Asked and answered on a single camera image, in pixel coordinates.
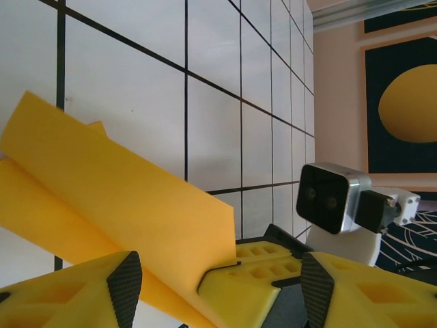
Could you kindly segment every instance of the white tiled wall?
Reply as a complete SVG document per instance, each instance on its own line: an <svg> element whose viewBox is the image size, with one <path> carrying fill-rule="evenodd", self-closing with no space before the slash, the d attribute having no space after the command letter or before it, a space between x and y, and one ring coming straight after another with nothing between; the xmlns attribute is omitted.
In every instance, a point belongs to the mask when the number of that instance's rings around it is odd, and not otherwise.
<svg viewBox="0 0 437 328"><path fill-rule="evenodd" d="M0 3L0 132L25 90L64 100L66 113L102 120L114 141L232 205L236 238L274 222L305 241L294 206L314 161L305 0L66 0L65 60L60 3ZM1 228L0 262L0 286L54 267ZM140 303L134 327L181 324Z"/></svg>

